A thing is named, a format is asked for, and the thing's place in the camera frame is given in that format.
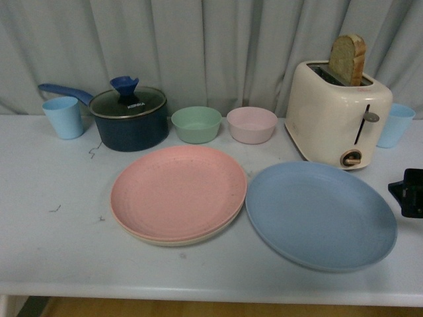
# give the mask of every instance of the cream toaster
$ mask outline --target cream toaster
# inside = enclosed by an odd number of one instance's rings
[[[293,76],[285,126],[305,159],[362,168],[371,162],[392,100],[392,92],[366,74],[351,87],[328,61],[306,61]]]

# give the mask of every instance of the speckled plate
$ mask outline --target speckled plate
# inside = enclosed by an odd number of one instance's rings
[[[235,159],[199,145],[169,147],[129,165],[110,194],[113,215],[153,244],[203,241],[225,228],[243,206],[247,178]]]

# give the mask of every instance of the plastic cup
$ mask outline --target plastic cup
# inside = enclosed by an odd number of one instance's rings
[[[389,149],[397,145],[405,130],[410,126],[416,112],[403,104],[392,104],[378,147]]]
[[[60,139],[74,139],[84,132],[76,98],[58,97],[50,99],[43,103],[42,109]]]

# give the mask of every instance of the saucepan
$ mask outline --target saucepan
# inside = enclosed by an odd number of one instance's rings
[[[38,88],[79,99],[95,116],[104,145],[115,151],[134,152],[154,147],[169,134],[165,94],[151,87],[135,89],[138,82],[138,78],[116,77],[110,81],[114,89],[96,96],[49,83]]]

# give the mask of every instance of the pot lid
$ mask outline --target pot lid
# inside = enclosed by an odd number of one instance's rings
[[[110,83],[115,89],[102,92],[90,101],[90,111],[96,116],[108,119],[133,118],[149,114],[166,104],[166,96],[158,89],[135,89],[138,79],[117,77]]]

